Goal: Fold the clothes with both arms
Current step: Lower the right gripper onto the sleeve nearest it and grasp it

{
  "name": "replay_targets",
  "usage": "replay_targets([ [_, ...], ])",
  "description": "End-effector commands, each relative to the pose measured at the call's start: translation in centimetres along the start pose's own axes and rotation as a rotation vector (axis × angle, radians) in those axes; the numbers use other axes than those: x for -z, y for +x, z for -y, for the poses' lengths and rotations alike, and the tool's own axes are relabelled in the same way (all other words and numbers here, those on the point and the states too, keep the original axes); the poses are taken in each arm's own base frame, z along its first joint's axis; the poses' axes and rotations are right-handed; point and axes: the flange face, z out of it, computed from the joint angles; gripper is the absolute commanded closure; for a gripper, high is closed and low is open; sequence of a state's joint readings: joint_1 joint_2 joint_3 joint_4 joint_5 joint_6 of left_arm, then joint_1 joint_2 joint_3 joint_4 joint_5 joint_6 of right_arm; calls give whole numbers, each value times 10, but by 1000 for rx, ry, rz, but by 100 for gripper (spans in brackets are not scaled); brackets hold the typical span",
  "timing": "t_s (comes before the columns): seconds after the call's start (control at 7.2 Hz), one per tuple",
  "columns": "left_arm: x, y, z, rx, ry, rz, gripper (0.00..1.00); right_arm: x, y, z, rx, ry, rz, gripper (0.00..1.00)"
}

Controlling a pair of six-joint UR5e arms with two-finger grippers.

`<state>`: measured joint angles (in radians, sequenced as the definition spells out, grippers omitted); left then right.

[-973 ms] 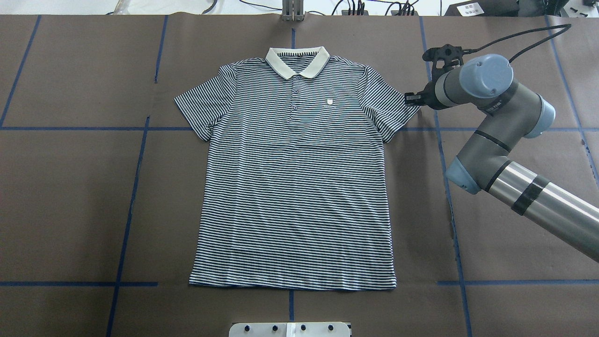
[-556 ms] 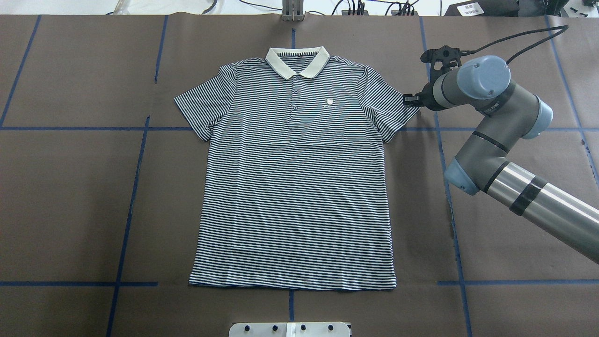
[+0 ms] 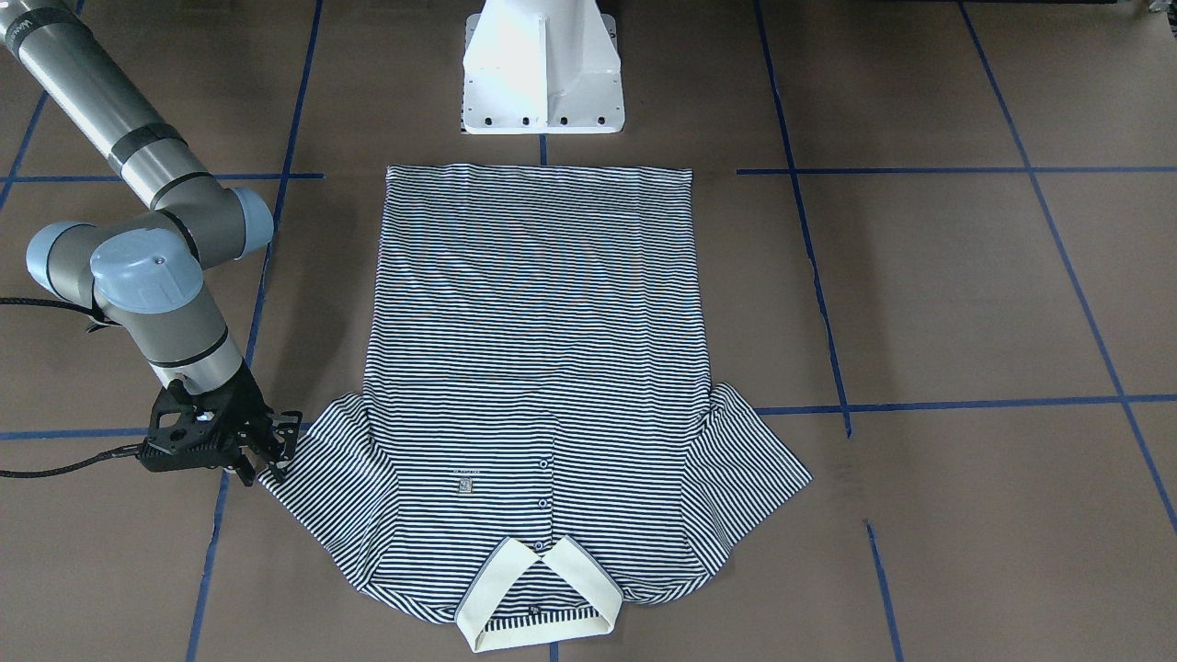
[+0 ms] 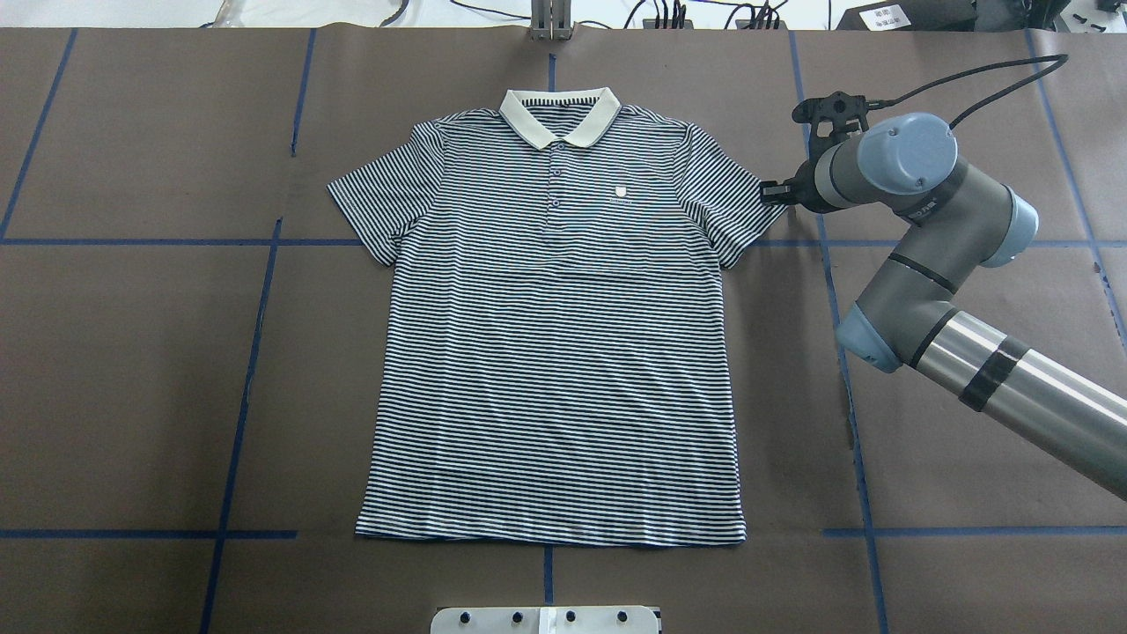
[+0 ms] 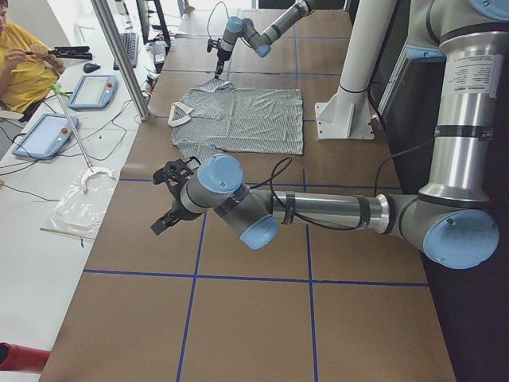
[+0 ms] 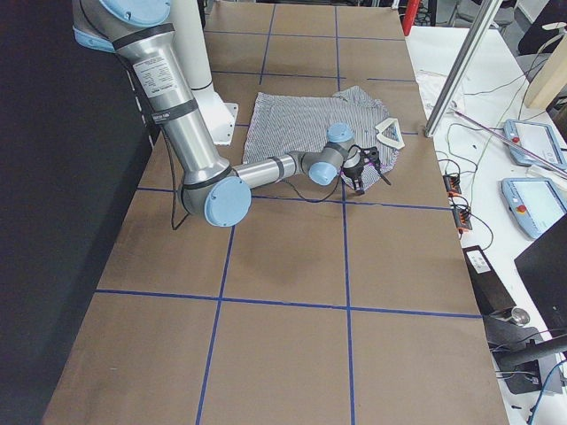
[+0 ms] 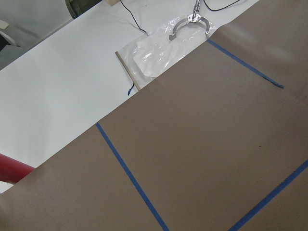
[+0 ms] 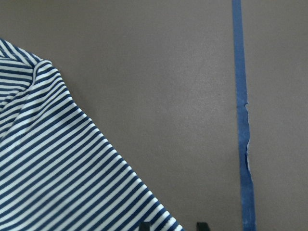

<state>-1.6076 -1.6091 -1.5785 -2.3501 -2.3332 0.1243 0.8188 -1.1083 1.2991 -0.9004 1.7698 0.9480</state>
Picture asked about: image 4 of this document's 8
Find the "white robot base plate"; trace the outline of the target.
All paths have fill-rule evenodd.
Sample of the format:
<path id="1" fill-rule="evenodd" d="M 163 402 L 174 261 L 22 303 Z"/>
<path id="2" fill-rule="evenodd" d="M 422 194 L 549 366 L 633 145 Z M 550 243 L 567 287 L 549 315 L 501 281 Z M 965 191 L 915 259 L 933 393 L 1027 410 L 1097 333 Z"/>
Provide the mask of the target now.
<path id="1" fill-rule="evenodd" d="M 431 633 L 662 633 L 658 608 L 644 605 L 450 607 Z"/>

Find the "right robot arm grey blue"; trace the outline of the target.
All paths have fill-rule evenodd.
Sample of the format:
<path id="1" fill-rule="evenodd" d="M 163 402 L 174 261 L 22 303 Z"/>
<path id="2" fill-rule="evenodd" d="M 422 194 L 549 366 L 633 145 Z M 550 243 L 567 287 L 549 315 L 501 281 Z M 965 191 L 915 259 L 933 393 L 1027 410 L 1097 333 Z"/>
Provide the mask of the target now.
<path id="1" fill-rule="evenodd" d="M 909 113 L 866 125 L 863 116 L 797 105 L 811 134 L 808 159 L 763 200 L 832 213 L 878 203 L 907 224 L 904 236 L 835 329 L 879 370 L 909 366 L 975 412 L 1124 497 L 1124 400 L 955 305 L 975 269 L 1001 268 L 1032 244 L 1037 211 L 965 158 L 946 120 Z"/>

